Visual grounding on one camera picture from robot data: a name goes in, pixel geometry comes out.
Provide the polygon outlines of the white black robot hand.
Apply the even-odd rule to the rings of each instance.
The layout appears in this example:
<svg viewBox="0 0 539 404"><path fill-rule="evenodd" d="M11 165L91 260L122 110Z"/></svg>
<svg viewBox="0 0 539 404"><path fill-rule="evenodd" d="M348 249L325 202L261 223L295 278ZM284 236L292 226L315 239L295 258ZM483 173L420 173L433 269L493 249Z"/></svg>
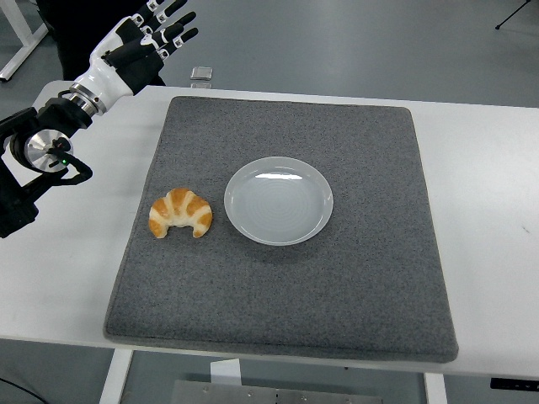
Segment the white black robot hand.
<svg viewBox="0 0 539 404"><path fill-rule="evenodd" d="M162 4L146 1L115 25L90 54L89 69L69 88L70 101L90 116L104 114L120 98L149 85L165 61L198 34L195 12L173 17L185 1Z"/></svg>

